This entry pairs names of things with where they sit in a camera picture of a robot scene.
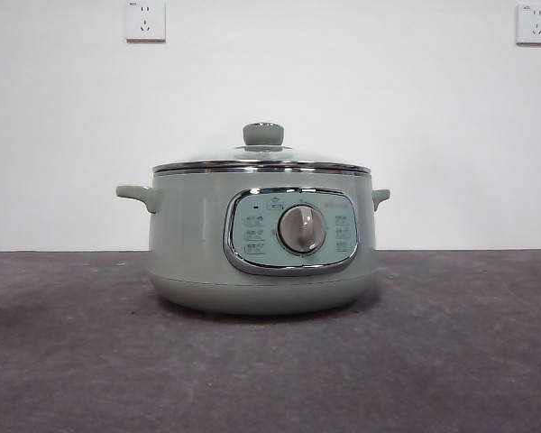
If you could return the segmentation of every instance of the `side handle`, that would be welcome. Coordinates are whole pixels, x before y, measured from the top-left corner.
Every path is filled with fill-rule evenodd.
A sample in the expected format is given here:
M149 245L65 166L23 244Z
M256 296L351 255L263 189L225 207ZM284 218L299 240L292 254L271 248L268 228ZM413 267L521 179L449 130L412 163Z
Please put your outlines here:
M130 185L121 185L116 187L116 196L124 198L133 198L146 205L146 209L151 214L156 214L159 210L160 197L159 191L151 187L135 187Z
M372 192L372 203L375 205L375 210L379 207L382 201L390 198L390 189L375 189Z

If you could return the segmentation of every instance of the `gray countertop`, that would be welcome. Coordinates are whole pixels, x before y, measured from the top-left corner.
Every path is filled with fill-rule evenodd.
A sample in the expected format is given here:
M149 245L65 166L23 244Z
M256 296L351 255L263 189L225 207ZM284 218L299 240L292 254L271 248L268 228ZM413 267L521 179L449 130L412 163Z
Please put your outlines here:
M249 318L144 253L0 253L0 433L541 433L541 251L378 255L346 308Z

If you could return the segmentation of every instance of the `mint green cooker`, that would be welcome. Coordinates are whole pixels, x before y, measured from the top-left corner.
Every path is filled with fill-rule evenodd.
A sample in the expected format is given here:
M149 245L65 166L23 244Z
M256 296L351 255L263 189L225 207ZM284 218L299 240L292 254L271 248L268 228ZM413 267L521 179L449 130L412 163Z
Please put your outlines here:
M148 272L193 309L289 314L350 303L375 270L374 211L390 197L369 169L283 146L278 124L248 124L244 146L154 167L120 186L151 213Z

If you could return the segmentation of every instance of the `rotary knob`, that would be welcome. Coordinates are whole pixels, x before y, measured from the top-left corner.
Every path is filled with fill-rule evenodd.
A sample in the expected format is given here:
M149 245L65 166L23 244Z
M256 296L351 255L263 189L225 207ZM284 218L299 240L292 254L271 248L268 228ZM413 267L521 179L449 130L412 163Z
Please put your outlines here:
M325 241L325 219L310 206L294 206L279 221L279 236L295 253L310 253Z

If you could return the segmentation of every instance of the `electrical outlet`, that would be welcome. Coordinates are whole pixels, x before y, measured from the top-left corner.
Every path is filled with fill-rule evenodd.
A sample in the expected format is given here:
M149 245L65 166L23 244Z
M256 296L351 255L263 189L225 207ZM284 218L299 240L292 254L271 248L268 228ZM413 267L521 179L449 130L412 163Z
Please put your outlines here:
M131 0L126 5L126 40L166 41L164 0Z
M541 45L541 5L517 6L517 44Z

